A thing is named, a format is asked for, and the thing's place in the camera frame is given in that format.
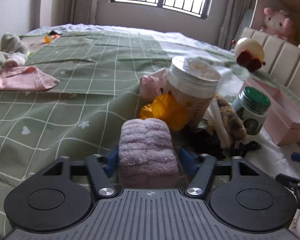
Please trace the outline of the lavender fluffy towel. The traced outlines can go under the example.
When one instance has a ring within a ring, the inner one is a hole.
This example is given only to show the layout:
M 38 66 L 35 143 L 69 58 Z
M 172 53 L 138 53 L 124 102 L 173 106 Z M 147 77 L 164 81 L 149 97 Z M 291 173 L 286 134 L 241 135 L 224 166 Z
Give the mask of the lavender fluffy towel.
M 123 188 L 170 188 L 178 174 L 171 133 L 164 121 L 133 119 L 122 125 L 119 181 Z

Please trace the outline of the brown furry tail toy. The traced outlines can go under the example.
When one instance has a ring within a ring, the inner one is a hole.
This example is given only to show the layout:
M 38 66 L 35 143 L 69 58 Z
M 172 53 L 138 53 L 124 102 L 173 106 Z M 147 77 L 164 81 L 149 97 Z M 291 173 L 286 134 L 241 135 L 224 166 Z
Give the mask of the brown furry tail toy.
M 239 118 L 232 106 L 219 93 L 215 93 L 213 98 L 217 99 L 223 124 L 226 131 L 230 135 L 231 142 L 244 140 L 247 135 L 247 131 L 243 126 L 242 120 Z M 213 130 L 213 126 L 209 124 L 209 122 L 206 130 L 209 135 L 214 135 L 216 133 L 216 131 Z

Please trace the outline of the pink plush piece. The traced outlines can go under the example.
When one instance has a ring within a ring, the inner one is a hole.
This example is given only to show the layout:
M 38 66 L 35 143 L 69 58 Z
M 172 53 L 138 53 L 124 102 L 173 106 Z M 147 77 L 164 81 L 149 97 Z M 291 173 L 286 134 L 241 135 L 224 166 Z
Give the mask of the pink plush piece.
M 152 102 L 160 96 L 167 83 L 167 71 L 162 68 L 152 74 L 144 75 L 139 82 L 139 96 L 142 100 Z

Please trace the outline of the pink cardboard box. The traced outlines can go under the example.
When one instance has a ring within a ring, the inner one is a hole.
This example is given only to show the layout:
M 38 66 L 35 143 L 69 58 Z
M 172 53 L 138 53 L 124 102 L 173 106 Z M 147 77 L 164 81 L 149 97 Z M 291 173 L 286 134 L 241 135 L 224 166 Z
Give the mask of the pink cardboard box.
M 281 90 L 250 77 L 242 87 L 254 87 L 271 101 L 264 129 L 277 146 L 300 142 L 300 108 Z

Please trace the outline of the green lidded glass jar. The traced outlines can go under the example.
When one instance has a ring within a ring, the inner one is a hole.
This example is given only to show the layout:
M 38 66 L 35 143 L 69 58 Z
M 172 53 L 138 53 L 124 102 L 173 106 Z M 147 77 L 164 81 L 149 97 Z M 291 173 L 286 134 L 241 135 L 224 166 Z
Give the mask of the green lidded glass jar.
M 257 135 L 260 132 L 270 106 L 269 98 L 251 86 L 244 87 L 232 104 L 248 135 Z

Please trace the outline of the tall clear lidded jar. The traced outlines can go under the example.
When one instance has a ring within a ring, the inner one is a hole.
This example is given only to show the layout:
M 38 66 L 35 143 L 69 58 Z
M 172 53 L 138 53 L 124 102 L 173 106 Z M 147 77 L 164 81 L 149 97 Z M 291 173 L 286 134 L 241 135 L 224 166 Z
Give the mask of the tall clear lidded jar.
M 175 56 L 167 71 L 164 93 L 170 93 L 188 110 L 187 124 L 198 126 L 221 80 L 210 60 Z

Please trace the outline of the green checked bed sheet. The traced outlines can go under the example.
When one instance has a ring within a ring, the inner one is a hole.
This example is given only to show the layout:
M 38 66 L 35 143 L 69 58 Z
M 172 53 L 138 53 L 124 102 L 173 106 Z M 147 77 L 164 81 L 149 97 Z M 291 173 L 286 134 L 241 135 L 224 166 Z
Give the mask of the green checked bed sheet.
M 234 94 L 248 72 L 231 52 L 180 34 L 100 27 L 91 32 L 69 32 L 44 46 L 28 64 L 60 83 L 47 92 L 0 92 L 0 239 L 299 239 L 300 211 L 288 200 L 292 193 L 275 181 L 279 173 L 300 178 L 300 164 L 290 159 L 300 145 L 277 147 L 267 133 L 257 140 L 261 150 L 244 161 L 216 166 L 207 200 L 183 195 L 189 183 L 179 172 L 176 185 L 160 189 L 120 190 L 118 196 L 96 200 L 84 162 L 95 167 L 95 154 L 109 156 L 119 142 L 122 124 L 137 117 L 143 101 L 139 79 L 168 67 L 175 55 L 194 55 L 223 73 L 221 90 Z M 230 174 L 234 182 L 230 183 Z M 244 230 L 216 216 L 210 202 L 215 194 L 247 181 L 275 186 L 274 207 L 288 220 L 261 231 Z M 11 224 L 12 210 L 24 200 L 15 194 L 30 183 L 61 182 L 75 200 L 77 211 L 88 208 L 66 227 L 40 232 Z

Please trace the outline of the cream padded headboard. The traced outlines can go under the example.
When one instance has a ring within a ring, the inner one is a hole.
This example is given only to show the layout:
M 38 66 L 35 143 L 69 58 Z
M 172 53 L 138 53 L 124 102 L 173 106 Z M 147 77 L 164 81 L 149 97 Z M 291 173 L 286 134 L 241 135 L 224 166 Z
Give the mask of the cream padded headboard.
M 266 62 L 263 69 L 300 98 L 300 48 L 249 27 L 244 28 L 241 36 L 263 46 Z

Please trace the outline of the cream round plush toy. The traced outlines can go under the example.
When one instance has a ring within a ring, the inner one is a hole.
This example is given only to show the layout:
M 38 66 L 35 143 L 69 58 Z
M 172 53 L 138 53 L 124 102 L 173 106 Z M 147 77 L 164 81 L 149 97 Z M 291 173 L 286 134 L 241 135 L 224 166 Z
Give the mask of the cream round plush toy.
M 236 62 L 249 72 L 254 73 L 266 65 L 263 47 L 257 40 L 244 37 L 237 41 L 233 40 L 232 44 Z

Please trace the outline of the pink cloth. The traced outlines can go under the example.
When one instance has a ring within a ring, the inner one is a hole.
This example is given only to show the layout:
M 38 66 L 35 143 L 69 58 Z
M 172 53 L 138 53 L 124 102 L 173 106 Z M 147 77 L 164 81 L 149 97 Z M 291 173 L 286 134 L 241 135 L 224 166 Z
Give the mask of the pink cloth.
M 0 69 L 0 91 L 40 92 L 59 85 L 59 80 L 36 67 Z

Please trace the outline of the pink bunny plush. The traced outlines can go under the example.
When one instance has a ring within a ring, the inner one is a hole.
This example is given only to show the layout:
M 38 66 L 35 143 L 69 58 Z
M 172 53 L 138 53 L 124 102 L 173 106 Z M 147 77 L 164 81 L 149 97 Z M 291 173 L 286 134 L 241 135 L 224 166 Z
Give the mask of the pink bunny plush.
M 276 11 L 269 7 L 264 8 L 264 22 L 260 28 L 261 32 L 275 36 L 287 42 L 294 40 L 294 22 L 289 17 L 289 13 L 280 10 Z

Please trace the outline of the small orange toy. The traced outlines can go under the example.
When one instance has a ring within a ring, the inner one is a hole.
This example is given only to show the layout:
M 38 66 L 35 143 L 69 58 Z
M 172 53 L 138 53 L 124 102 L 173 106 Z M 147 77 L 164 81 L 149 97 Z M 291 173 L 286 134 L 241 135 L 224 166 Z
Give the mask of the small orange toy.
M 55 34 L 55 35 L 45 35 L 44 36 L 44 44 L 49 44 L 51 43 L 53 40 L 59 38 L 59 35 L 58 34 Z

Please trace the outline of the grey plush toy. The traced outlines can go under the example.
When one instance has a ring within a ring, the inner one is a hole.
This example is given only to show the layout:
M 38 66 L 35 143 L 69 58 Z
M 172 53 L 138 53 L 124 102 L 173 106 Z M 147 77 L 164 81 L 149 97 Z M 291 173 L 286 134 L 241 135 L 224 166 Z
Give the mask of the grey plush toy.
M 30 54 L 27 44 L 13 33 L 5 33 L 0 41 L 0 69 L 23 67 Z

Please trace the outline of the beige curtain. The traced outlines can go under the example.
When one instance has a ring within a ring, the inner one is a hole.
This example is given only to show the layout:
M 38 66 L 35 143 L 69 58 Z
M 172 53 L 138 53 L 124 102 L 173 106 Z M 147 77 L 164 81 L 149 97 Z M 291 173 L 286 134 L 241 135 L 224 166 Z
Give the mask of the beige curtain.
M 256 0 L 228 0 L 224 21 L 220 28 L 217 46 L 226 50 L 231 48 L 231 42 L 235 39 L 244 13 L 248 9 L 254 9 Z

